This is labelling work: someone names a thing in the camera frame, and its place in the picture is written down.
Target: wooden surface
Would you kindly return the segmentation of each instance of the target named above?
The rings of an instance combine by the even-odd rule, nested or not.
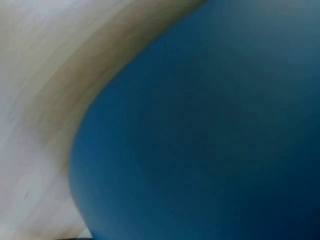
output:
[[[0,240],[85,228],[68,156],[97,93],[202,0],[0,1]]]

